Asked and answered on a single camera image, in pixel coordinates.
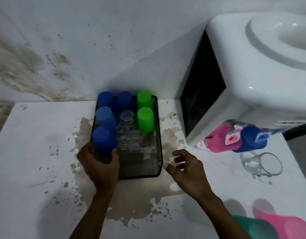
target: green cup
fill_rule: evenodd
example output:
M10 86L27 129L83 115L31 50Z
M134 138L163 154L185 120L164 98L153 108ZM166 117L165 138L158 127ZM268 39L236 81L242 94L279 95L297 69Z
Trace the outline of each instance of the green cup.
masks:
M252 239L279 239L278 233L268 221L233 215Z
M139 94L137 94L137 110L142 107L149 107L153 110L152 94L147 90L141 91Z
M154 125L154 114L151 108L142 107L137 112L137 122L139 125L139 130L143 133L153 132Z

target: tabletop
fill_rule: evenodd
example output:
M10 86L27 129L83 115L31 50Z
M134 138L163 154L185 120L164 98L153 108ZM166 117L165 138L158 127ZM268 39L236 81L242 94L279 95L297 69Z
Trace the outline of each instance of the tabletop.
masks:
M76 159L89 141L95 101L17 103L0 133L0 239L68 238L94 185ZM265 149L283 164L271 184L248 173L241 154L185 142L179 100L159 100L164 162L185 148L203 162L213 191L236 215L259 211L306 221L306 180L281 134ZM159 177L119 181L101 238L218 238L199 205L162 169Z

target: glass rim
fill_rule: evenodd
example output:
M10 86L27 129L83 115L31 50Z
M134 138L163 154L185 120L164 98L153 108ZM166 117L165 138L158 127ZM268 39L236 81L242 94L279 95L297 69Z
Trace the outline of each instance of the glass rim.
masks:
M268 172L268 171L263 167L263 165L262 165L262 156L263 156L264 154L270 154L270 155L273 155L275 158L277 158L277 160L278 160L278 162L279 162L279 164L280 164L280 172L279 172L279 173L277 173L277 174L272 174L272 173ZM273 175L273 176L280 175L280 174L282 173L282 171L283 171L283 164L282 164L282 162L279 160L279 158L278 158L277 156L275 156L275 155L272 154L272 153L262 153L262 154L260 154L260 157L259 157L259 164L261 165L261 167L263 168L263 170L264 170L266 173L268 173L268 174L270 174L270 175Z

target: person's left hand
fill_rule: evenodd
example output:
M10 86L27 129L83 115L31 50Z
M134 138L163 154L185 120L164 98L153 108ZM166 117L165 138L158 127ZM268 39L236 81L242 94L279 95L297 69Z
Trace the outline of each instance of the person's left hand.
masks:
M96 160L90 153L91 144L87 143L77 154L86 174L90 177L98 193L111 193L118 182L120 158L116 149L112 150L112 161L109 164Z

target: black mesh tray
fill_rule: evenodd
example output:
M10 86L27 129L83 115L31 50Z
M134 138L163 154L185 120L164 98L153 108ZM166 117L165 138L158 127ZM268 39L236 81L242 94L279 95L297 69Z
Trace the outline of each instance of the black mesh tray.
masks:
M136 96L133 96L132 99L136 102ZM120 155L119 180L157 177L161 173L163 156L156 96L152 96L152 103L155 131L144 134L136 128L131 131L122 131L116 135ZM94 118L92 132L97 127ZM94 147L91 152L99 161L104 163L111 161L111 157L97 153Z

